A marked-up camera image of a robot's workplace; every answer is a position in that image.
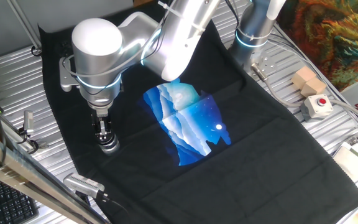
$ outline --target table surface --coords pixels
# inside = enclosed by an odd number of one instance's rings
[[[235,3],[241,16],[245,5],[249,2],[236,0]],[[236,20],[224,0],[218,6],[213,21],[222,42],[226,47],[230,46],[234,39]],[[294,53],[270,43],[267,43],[265,52],[276,63],[276,71],[267,74],[273,89],[284,100],[301,101],[303,97],[292,85],[291,77],[298,69],[305,66],[305,63]],[[258,83],[267,89],[264,83],[261,81]],[[0,106],[5,110],[5,118],[17,128],[23,125],[24,110],[33,111],[35,133],[32,139],[48,143],[47,149],[39,150],[33,157],[59,180],[63,180],[69,173],[77,173],[45,96],[42,83],[42,59],[34,57],[30,47],[0,57]],[[334,106],[334,112],[328,118],[317,123],[305,123],[298,108],[289,110],[328,153],[335,151],[344,140],[358,132],[357,122],[338,105]],[[91,205],[103,215],[93,200]],[[37,202],[37,206],[40,215],[28,223],[70,221],[41,203]]]

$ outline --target red button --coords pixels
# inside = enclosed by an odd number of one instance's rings
[[[324,105],[324,104],[327,103],[327,101],[326,101],[325,99],[323,99],[323,98],[320,98],[320,99],[318,100],[318,102],[321,103],[322,105]]]

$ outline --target emergency stop button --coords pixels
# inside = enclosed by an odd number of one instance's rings
[[[327,101],[324,98],[320,98],[317,100],[317,104],[319,106],[324,106],[327,103]]]

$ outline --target colorful painting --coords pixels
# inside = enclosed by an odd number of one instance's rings
[[[358,82],[358,0],[287,0],[278,22],[339,91]]]
[[[176,146],[179,166],[207,156],[211,152],[207,141],[217,144],[222,138],[226,144],[231,144],[211,95],[205,92],[199,95],[193,86],[177,79],[148,90],[143,99]]]

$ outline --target metal rod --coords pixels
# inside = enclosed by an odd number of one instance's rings
[[[22,24],[23,29],[25,30],[26,34],[29,36],[35,49],[40,50],[41,49],[41,41],[38,38],[37,33],[32,28],[31,23],[29,22],[28,18],[25,16],[20,5],[17,3],[16,0],[7,0],[7,3],[11,7],[13,13],[16,15],[20,24]]]
[[[91,223],[108,223],[103,217],[101,217],[97,212],[95,212],[89,205],[82,201],[77,195],[70,191],[69,188],[65,187],[60,181],[55,177],[46,178],[44,176],[43,168],[37,161],[35,161],[31,156],[23,151],[20,147],[14,144],[14,150],[11,151],[7,149],[5,166],[3,167],[5,178],[0,180],[6,184],[19,189],[24,186],[32,186],[32,191],[24,190],[25,194],[28,194],[30,197],[38,200],[40,203],[45,203],[46,206],[51,204],[55,205],[51,207],[52,209],[60,212],[62,215],[67,216],[68,218],[77,217],[75,221],[78,221],[78,218],[82,220],[80,223],[86,223],[90,221]],[[0,163],[2,158],[2,144],[0,143]],[[9,182],[11,179],[20,178],[21,183]]]

